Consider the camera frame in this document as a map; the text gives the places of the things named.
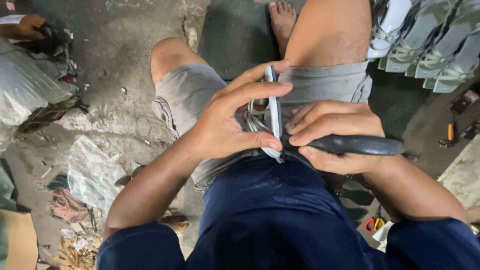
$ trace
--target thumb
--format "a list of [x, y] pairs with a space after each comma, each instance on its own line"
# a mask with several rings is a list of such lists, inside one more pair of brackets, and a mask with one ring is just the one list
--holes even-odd
[[268, 147], [278, 152], [282, 150], [280, 140], [267, 131], [241, 132], [237, 141], [241, 150], [258, 147]]
[[336, 154], [330, 154], [310, 146], [302, 146], [299, 153], [303, 155], [313, 167], [325, 172], [340, 172], [345, 167], [345, 159]]

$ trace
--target navy blue shirt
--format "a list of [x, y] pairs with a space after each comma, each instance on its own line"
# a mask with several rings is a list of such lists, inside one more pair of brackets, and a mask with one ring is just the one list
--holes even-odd
[[321, 174], [291, 159], [243, 159], [204, 201], [186, 261], [176, 234], [151, 223], [107, 238], [97, 269], [480, 269], [480, 244], [456, 219], [399, 222], [386, 253], [369, 247]]

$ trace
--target yellow scissors handle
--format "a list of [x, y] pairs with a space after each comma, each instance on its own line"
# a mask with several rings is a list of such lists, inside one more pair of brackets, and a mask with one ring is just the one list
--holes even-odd
[[383, 228], [385, 226], [385, 221], [382, 218], [377, 218], [375, 220], [375, 226], [373, 227], [374, 230], [378, 231], [379, 229]]

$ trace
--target black rubber tool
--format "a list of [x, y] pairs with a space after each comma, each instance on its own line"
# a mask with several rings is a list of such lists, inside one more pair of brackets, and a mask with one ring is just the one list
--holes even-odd
[[[286, 151], [298, 152], [298, 147], [292, 146], [288, 139], [289, 135], [282, 137]], [[395, 156], [404, 152], [402, 142], [377, 136], [365, 135], [335, 135], [331, 134], [320, 139], [313, 140], [308, 146], [332, 153], [354, 153], [361, 155]]]

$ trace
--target forearm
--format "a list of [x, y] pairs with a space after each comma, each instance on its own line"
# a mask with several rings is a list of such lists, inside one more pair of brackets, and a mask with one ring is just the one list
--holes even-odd
[[455, 196], [402, 156], [385, 157], [378, 169], [363, 176], [405, 218], [452, 217], [467, 222]]
[[195, 151], [187, 133], [128, 183], [110, 208], [104, 237], [161, 218], [200, 163]]

